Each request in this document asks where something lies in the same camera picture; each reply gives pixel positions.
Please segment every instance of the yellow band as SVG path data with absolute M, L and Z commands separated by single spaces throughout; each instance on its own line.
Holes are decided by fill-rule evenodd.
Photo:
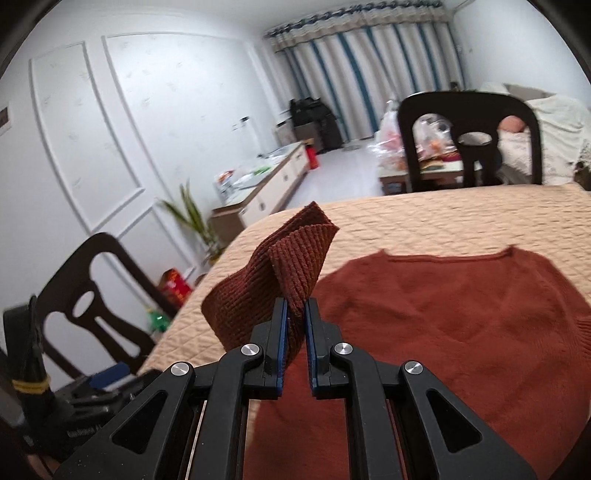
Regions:
M 13 388 L 20 393 L 29 395 L 42 395 L 49 390 L 49 375 L 43 382 L 24 382 L 22 380 L 12 380 Z

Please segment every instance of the pink pillow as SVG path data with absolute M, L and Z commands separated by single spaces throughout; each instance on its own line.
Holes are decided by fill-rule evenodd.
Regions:
M 508 116 L 499 125 L 499 130 L 518 134 L 525 129 L 525 122 L 517 116 Z

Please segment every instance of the metal pivot screw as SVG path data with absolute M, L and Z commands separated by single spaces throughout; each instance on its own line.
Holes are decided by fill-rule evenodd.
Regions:
M 170 372 L 177 377 L 182 377 L 190 368 L 185 362 L 179 362 L 170 368 Z
M 339 355 L 349 355 L 353 351 L 353 347 L 348 343 L 337 343 L 335 345 L 335 352 Z
M 248 356 L 256 355 L 260 350 L 259 346 L 254 343 L 247 343 L 240 348 L 240 351 Z
M 413 360 L 411 362 L 406 362 L 404 369 L 411 375 L 418 375 L 423 371 L 423 366 L 419 362 Z

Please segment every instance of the blue and white curtain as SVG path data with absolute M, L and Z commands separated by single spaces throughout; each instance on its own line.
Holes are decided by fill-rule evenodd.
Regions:
M 379 130 L 389 100 L 465 87 L 437 1 L 381 2 L 316 14 L 266 33 L 294 98 L 322 98 L 347 140 Z

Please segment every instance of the cabinet drawer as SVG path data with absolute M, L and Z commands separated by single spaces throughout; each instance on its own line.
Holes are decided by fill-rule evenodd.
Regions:
M 293 173 L 283 167 L 280 171 L 275 173 L 273 178 L 262 188 L 258 197 L 261 200 L 261 209 L 270 215 L 275 210 L 283 196 L 285 195 L 289 184 L 284 180 L 287 175 L 288 181 L 293 177 Z
M 269 215 L 264 208 L 261 208 L 262 201 L 260 196 L 261 194 L 254 197 L 248 205 L 240 211 L 240 220 L 244 224 L 244 227 L 249 227 Z
M 293 154 L 290 163 L 295 170 L 296 175 L 300 175 L 308 168 L 308 155 L 304 147 L 298 148 Z
M 283 168 L 277 173 L 281 177 L 283 182 L 283 195 L 289 190 L 289 188 L 296 182 L 298 174 L 295 165 L 292 161 L 284 165 Z

